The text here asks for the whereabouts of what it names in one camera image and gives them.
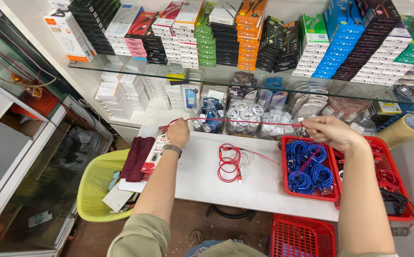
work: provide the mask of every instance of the cabinet door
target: cabinet door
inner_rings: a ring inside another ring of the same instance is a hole
[[[114,130],[129,144],[131,145],[132,141],[139,134],[140,128],[126,127],[120,125],[110,124]]]

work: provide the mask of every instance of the wristwatch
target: wristwatch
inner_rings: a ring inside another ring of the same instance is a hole
[[[181,157],[181,147],[174,144],[174,143],[167,143],[164,147],[163,147],[163,151],[161,152],[161,155],[164,154],[165,150],[174,150],[179,154],[179,159]]]

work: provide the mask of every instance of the hand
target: hand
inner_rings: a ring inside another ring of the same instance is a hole
[[[340,151],[347,151],[352,146],[367,144],[365,138],[359,132],[352,129],[343,121],[334,116],[322,116],[302,121],[308,134],[316,142],[327,143]]]
[[[170,125],[167,136],[169,137],[169,143],[184,147],[190,140],[188,122],[183,118],[178,119],[174,124]]]

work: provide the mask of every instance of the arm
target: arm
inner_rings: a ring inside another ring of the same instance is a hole
[[[184,147],[190,139],[187,122],[180,118],[169,127],[170,143]],[[175,198],[175,178],[179,155],[176,151],[166,150],[156,165],[153,175],[142,190],[132,214],[151,214],[170,224],[170,214]]]
[[[302,125],[317,142],[345,153],[338,220],[340,251],[395,253],[368,142],[335,117],[317,117]]]

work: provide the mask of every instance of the black cable bundle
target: black cable bundle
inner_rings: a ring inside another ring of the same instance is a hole
[[[392,216],[401,216],[404,213],[404,209],[407,208],[406,204],[410,203],[414,210],[414,205],[412,202],[408,200],[407,197],[405,197],[402,194],[389,192],[388,190],[385,190],[383,188],[380,188],[381,191],[381,197],[383,198],[383,202],[385,203],[392,203],[394,207],[394,213],[390,213],[388,210],[387,213]],[[408,208],[411,215],[414,217],[414,212],[411,211],[410,208]]]

